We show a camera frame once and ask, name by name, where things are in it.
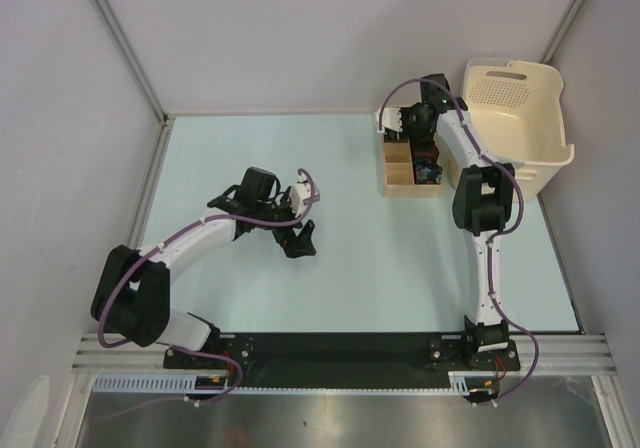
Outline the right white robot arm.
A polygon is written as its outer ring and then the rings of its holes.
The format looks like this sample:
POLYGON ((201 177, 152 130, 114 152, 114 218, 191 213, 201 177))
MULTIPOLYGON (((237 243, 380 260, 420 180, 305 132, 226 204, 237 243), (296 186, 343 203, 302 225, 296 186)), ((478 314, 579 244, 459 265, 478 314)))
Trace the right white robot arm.
POLYGON ((504 318, 500 294, 500 242, 513 208, 515 170, 491 153, 475 128, 460 97, 452 95, 442 74, 423 76, 421 100, 401 116, 403 133, 442 139, 460 170, 452 203, 454 224, 461 230, 468 254, 471 289, 470 312, 464 317, 460 340, 449 349, 438 342, 438 351, 455 367, 490 370, 496 357, 509 346, 509 324, 504 318))

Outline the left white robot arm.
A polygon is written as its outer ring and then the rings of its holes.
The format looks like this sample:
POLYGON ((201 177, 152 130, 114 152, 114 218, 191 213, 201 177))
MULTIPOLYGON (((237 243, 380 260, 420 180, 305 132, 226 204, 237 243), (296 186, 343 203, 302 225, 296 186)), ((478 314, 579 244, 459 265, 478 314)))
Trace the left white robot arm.
POLYGON ((315 224, 308 216, 319 199, 319 188, 304 169, 295 183, 283 187, 274 173, 250 167, 240 183, 168 238, 141 248, 113 248, 90 308, 99 343, 104 348, 161 344, 185 351, 199 367, 214 365, 221 355, 219 330, 173 307, 174 283, 202 257, 254 229, 271 232, 289 259, 315 255, 315 224))

